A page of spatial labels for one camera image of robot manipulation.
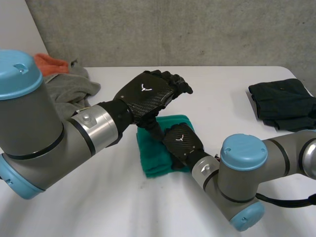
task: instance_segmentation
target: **white tabletop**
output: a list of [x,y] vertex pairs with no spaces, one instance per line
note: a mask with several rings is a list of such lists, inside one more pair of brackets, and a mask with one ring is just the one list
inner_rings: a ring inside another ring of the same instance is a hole
[[[111,100],[144,70],[170,71],[191,85],[160,113],[185,114],[206,152],[219,153],[234,133],[267,139],[286,132],[264,126],[253,111],[249,85],[294,78],[282,67],[88,68],[101,84],[91,104]],[[1,237],[218,237],[316,236],[316,207],[285,209],[264,203],[266,213],[254,227],[239,233],[223,217],[188,173],[147,179],[130,126],[116,146],[104,149],[43,194],[23,200],[0,182]],[[282,199],[316,193],[316,181],[292,175],[259,186],[258,192]]]

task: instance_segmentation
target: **folded green towel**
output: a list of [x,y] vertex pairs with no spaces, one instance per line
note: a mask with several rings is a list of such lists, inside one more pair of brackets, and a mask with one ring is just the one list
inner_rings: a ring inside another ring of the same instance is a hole
[[[190,120],[185,115],[157,117],[157,122],[163,131],[166,128],[170,128],[174,124],[179,124],[182,122],[185,122],[193,129]],[[168,152],[162,142],[154,140],[149,132],[143,128],[137,128],[136,138],[140,151],[140,162],[146,177],[157,177],[174,172],[174,170],[171,169],[171,154]],[[188,172],[189,168],[184,167],[179,171]]]

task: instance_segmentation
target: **black cable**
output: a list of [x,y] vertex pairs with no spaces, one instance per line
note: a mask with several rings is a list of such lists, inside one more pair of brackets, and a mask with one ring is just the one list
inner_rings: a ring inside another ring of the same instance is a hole
[[276,206],[287,207],[287,208],[297,208],[297,207],[305,207],[310,205],[316,205],[316,194],[309,196],[308,199],[301,200],[278,200],[270,197],[266,197],[262,194],[256,194],[256,197],[261,200]]

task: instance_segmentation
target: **fabric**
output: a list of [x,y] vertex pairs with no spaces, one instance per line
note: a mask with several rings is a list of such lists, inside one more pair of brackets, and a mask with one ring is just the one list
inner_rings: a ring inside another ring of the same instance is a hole
[[[157,122],[163,131],[182,122],[193,129],[190,120],[185,115],[157,117]],[[157,177],[174,172],[171,168],[172,156],[162,142],[154,140],[149,132],[143,128],[137,128],[136,138],[140,151],[140,162],[146,177]],[[189,168],[185,166],[180,171],[188,172]]]
[[76,61],[71,63],[68,74],[44,77],[48,94],[61,119],[70,118],[75,111],[89,107],[87,97],[99,92],[101,86],[91,82],[85,68]]
[[57,73],[69,73],[68,63],[66,61],[52,58],[44,53],[36,54],[34,60],[36,66],[43,74],[43,77]]
[[316,98],[299,80],[263,82],[249,91],[265,125],[292,132],[316,128]]

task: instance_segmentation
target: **silver metal joint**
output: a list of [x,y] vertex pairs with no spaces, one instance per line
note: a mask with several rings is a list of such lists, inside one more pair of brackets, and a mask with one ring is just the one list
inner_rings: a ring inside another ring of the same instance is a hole
[[95,152],[113,143],[119,137],[118,129],[109,115],[101,106],[94,105],[73,116],[89,135]]
[[316,140],[305,149],[302,159],[304,172],[311,179],[316,179]]
[[192,169],[192,176],[196,182],[203,188],[205,180],[214,171],[219,169],[219,162],[213,156],[206,156],[200,159]]

